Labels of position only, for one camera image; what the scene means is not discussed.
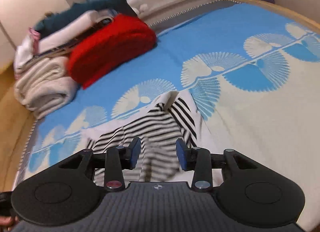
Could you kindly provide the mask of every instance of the beige folded blanket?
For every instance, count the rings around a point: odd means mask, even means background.
[[[74,98],[77,89],[78,83],[71,77],[43,81],[28,91],[24,103],[26,108],[40,119],[68,104]]]
[[[67,57],[45,58],[32,66],[16,83],[14,93],[16,99],[25,105],[29,90],[44,81],[55,80],[66,75]]]

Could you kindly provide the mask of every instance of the dark green cloth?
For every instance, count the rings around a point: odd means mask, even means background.
[[[137,16],[126,0],[99,0],[88,3],[74,3],[69,10],[53,14],[38,22],[34,26],[34,30],[41,34],[40,39],[42,39],[66,27],[86,11],[105,9],[113,9],[118,13]]]

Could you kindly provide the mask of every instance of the red folded cloth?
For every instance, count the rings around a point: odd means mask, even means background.
[[[86,89],[115,67],[133,59],[156,43],[156,34],[137,17],[119,14],[114,22],[95,32],[70,55],[69,75]]]

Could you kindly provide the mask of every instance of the mattress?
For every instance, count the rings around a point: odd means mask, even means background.
[[[81,133],[126,119],[171,90],[188,90],[212,153],[234,148],[295,181],[298,224],[320,222],[317,145],[320,35],[260,7],[220,0],[153,25],[157,46],[38,121],[17,183],[85,148]]]

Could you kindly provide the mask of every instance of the metal screw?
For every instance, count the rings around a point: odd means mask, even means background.
[[[111,180],[107,182],[106,186],[109,189],[118,189],[122,186],[122,183],[118,180]]]
[[[210,187],[210,183],[205,181],[205,180],[199,180],[195,183],[195,186],[198,188],[198,189],[207,189]]]

